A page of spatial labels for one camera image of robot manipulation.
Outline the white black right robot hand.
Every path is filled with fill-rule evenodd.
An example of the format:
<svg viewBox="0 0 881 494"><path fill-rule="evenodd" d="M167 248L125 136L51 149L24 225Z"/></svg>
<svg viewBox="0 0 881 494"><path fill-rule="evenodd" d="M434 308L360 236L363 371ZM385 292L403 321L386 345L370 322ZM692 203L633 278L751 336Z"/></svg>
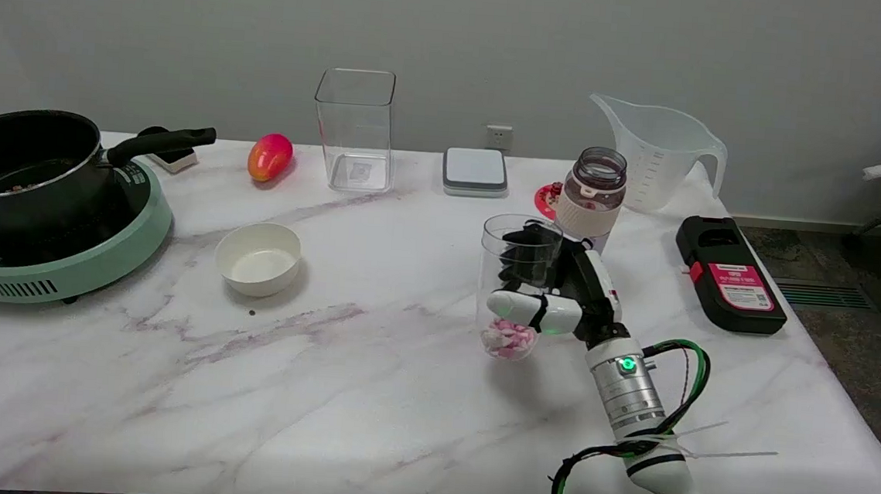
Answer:
<svg viewBox="0 0 881 494"><path fill-rule="evenodd" d="M613 281L587 240L528 219L500 242L499 287L484 300L486 310L537 333L570 333L587 348L626 334Z"/></svg>

